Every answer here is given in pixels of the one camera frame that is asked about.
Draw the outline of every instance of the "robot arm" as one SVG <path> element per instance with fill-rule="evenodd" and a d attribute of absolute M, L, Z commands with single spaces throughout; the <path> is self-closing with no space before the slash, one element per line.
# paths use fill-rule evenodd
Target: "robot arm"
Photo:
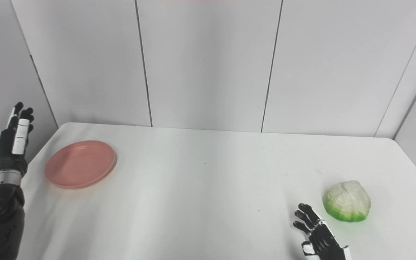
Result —
<path fill-rule="evenodd" d="M 295 216 L 304 223 L 295 221 L 294 227 L 308 235 L 309 241 L 301 245 L 303 253 L 309 260 L 351 260 L 349 246 L 340 247 L 334 235 L 311 206 L 299 204 Z"/>
<path fill-rule="evenodd" d="M 25 213 L 20 182 L 28 163 L 25 150 L 33 130 L 33 109 L 18 102 L 7 128 L 0 132 L 0 260 L 15 260 L 22 239 Z"/>

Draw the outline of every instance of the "tabletop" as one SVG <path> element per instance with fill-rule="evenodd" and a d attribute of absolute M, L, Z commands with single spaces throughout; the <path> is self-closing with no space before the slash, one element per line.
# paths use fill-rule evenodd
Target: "tabletop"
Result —
<path fill-rule="evenodd" d="M 48 159 L 80 140 L 117 154 L 93 186 L 63 190 Z M 363 222 L 329 216 L 322 196 L 355 179 Z M 66 123 L 31 161 L 21 260 L 304 260 L 292 226 L 301 202 L 327 220 L 353 260 L 416 259 L 416 167 L 385 138 Z"/>

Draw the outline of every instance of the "pink plate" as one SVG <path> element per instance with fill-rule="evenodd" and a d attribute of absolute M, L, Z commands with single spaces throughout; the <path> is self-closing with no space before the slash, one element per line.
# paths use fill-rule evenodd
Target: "pink plate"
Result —
<path fill-rule="evenodd" d="M 104 178 L 114 167 L 114 150 L 97 140 L 72 143 L 55 153 L 44 174 L 54 185 L 64 189 L 90 186 Z"/>

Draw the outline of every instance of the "cabbage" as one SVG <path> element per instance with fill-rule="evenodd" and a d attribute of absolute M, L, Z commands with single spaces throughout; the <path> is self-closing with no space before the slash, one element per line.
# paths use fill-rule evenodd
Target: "cabbage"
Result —
<path fill-rule="evenodd" d="M 344 181 L 327 191 L 324 207 L 328 214 L 338 220 L 358 222 L 367 218 L 370 197 L 358 181 Z"/>

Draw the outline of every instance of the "robotic thumb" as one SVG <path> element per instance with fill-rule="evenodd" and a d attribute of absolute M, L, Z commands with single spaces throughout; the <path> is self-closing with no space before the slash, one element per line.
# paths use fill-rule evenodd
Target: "robotic thumb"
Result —
<path fill-rule="evenodd" d="M 311 242 L 304 241 L 301 244 L 303 248 L 303 253 L 306 256 L 307 260 L 320 260 L 319 256 L 316 255 L 316 252 L 314 251 L 314 247 L 312 246 Z"/>

